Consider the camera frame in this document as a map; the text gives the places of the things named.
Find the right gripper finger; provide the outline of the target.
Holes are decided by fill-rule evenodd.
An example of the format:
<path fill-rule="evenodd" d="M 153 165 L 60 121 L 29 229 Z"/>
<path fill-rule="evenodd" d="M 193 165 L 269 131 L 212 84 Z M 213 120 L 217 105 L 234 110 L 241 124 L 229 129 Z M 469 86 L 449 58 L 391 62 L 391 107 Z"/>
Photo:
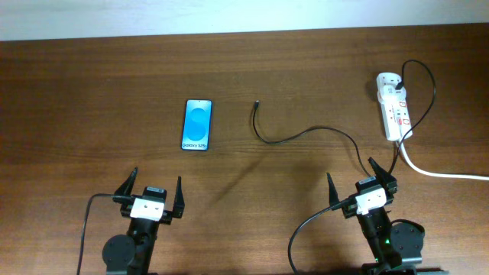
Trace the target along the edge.
<path fill-rule="evenodd" d="M 374 170 L 376 178 L 381 182 L 381 185 L 386 191 L 393 195 L 397 192 L 397 179 L 389 172 L 384 170 L 372 157 L 368 159 L 369 164 Z"/>
<path fill-rule="evenodd" d="M 326 176 L 327 176 L 328 187 L 329 187 L 329 208 L 338 209 L 340 207 L 340 201 L 338 198 L 337 190 L 335 188 L 335 184 L 333 183 L 330 173 L 327 173 Z"/>

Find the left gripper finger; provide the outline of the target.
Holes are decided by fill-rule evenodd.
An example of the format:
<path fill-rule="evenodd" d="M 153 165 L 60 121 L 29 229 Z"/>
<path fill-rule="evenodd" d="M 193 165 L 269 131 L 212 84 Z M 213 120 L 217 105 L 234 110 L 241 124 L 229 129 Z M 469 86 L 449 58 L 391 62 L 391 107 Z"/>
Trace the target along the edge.
<path fill-rule="evenodd" d="M 182 218 L 184 209 L 185 209 L 185 201 L 183 197 L 182 178 L 178 176 L 177 184 L 176 184 L 176 193 L 175 193 L 173 208 L 172 208 L 172 217 Z"/>
<path fill-rule="evenodd" d="M 116 191 L 114 192 L 114 196 L 117 197 L 131 196 L 137 174 L 138 174 L 138 168 L 135 167 L 129 174 L 128 178 L 116 189 Z"/>

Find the blue Samsung Galaxy smartphone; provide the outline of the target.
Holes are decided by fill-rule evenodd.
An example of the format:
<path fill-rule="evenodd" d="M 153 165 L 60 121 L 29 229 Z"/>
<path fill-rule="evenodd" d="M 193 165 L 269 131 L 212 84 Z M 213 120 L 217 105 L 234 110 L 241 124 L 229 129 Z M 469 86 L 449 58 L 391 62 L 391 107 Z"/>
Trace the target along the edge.
<path fill-rule="evenodd" d="M 189 99 L 181 140 L 182 150 L 206 151 L 209 149 L 212 120 L 212 101 L 207 99 Z"/>

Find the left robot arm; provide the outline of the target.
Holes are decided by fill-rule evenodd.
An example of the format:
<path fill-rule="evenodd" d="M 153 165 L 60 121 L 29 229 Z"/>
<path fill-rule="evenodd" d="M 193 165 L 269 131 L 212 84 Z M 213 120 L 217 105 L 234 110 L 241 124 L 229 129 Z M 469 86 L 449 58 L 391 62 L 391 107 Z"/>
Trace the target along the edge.
<path fill-rule="evenodd" d="M 173 208 L 167 210 L 165 189 L 147 186 L 140 195 L 132 193 L 137 174 L 134 169 L 114 192 L 113 201 L 121 205 L 121 216 L 129 218 L 130 223 L 126 233 L 110 238 L 102 249 L 107 274 L 147 274 L 159 227 L 183 217 L 185 202 L 180 177 Z"/>

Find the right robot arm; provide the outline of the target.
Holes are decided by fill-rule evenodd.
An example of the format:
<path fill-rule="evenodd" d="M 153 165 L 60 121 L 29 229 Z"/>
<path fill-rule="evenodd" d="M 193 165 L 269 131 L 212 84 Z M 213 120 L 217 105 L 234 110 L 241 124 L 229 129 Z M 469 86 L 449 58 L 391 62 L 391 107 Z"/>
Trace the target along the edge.
<path fill-rule="evenodd" d="M 369 163 L 374 175 L 356 182 L 357 192 L 340 200 L 332 177 L 329 185 L 329 209 L 341 210 L 346 219 L 355 217 L 368 242 L 375 262 L 363 264 L 361 274 L 446 274 L 437 268 L 418 269 L 423 262 L 425 228 L 406 219 L 390 220 L 386 205 L 394 200 L 397 179 L 373 158 Z"/>

